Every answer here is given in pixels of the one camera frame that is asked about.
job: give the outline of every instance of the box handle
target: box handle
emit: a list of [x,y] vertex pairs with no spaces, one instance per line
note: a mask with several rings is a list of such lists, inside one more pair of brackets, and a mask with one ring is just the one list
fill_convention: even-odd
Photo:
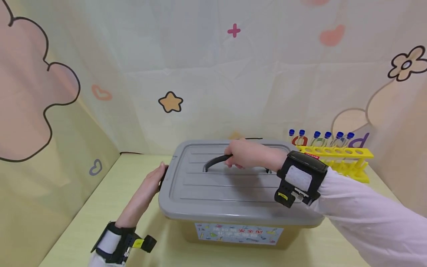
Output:
[[169,166],[168,166],[168,165],[166,165],[166,166],[165,166],[165,169],[164,169],[163,176],[161,177],[161,180],[160,180],[160,183],[159,183],[159,191],[160,191],[161,185],[163,184],[163,180],[164,180],[164,178],[165,178],[165,176],[166,176],[166,172],[167,172],[167,169],[168,169],[168,168],[169,168]]
[[217,157],[217,158],[213,158],[213,159],[211,159],[210,161],[206,162],[206,164],[203,166],[203,171],[207,173],[207,172],[208,172],[208,169],[209,169],[211,166],[213,166],[213,165],[215,165],[215,164],[217,164],[217,163],[220,163],[220,162],[226,161],[227,159],[231,158],[232,156],[233,156],[233,154],[230,154],[230,155],[222,155],[222,156],[219,156],[219,157]]

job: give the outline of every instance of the box lid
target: box lid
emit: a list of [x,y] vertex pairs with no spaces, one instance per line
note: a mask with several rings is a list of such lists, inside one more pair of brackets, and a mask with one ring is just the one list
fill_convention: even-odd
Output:
[[[287,152],[290,143],[256,140]],[[223,163],[204,172],[209,160],[224,154],[230,140],[194,140],[178,146],[165,175],[159,206],[175,220],[263,225],[318,225],[323,216],[295,202],[286,208],[274,201],[280,178],[264,168],[228,168]]]

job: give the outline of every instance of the blue cap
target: blue cap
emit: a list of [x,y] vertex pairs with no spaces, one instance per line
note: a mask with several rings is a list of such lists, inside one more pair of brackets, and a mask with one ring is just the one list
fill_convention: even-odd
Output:
[[348,139],[348,140],[352,139],[353,137],[354,137],[354,132],[349,132],[349,133],[347,134],[347,139]]

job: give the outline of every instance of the gray plastic storage box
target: gray plastic storage box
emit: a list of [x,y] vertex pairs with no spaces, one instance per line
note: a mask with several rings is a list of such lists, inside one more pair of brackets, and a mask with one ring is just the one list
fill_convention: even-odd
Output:
[[[287,152],[290,143],[255,140]],[[228,168],[223,162],[205,164],[222,156],[230,140],[194,140],[178,146],[159,194],[164,215],[180,224],[190,242],[236,243],[285,248],[302,228],[318,226],[323,216],[296,201],[292,208],[274,201],[280,178],[256,167]]]

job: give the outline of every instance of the pink plus sign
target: pink plus sign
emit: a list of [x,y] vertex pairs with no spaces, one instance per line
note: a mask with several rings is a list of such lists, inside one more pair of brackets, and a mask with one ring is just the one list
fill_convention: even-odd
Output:
[[237,24],[233,24],[233,28],[232,29],[229,29],[228,31],[227,31],[228,33],[232,33],[233,34],[233,37],[234,38],[236,38],[237,37],[237,33],[238,32],[240,32],[240,29],[238,29],[237,28]]

